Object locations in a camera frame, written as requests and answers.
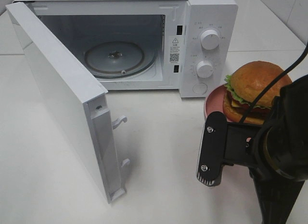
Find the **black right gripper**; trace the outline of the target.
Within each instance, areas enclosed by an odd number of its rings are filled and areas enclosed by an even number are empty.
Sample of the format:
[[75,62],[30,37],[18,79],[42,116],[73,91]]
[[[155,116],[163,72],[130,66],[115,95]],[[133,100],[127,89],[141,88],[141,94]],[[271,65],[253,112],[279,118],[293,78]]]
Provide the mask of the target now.
[[257,171],[278,171],[271,150],[279,147],[274,137],[280,97],[273,100],[269,117],[262,125],[228,122],[219,111],[208,115],[201,140],[196,177],[206,186],[221,182],[223,164],[242,165]]

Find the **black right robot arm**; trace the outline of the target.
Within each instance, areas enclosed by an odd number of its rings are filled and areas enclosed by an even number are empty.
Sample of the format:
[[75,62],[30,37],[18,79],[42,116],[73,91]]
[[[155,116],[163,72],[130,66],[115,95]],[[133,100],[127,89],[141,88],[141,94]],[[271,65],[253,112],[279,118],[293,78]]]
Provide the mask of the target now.
[[281,88],[263,125],[205,120],[197,180],[213,187],[225,165],[249,169],[265,224],[284,224],[308,178],[308,78]]

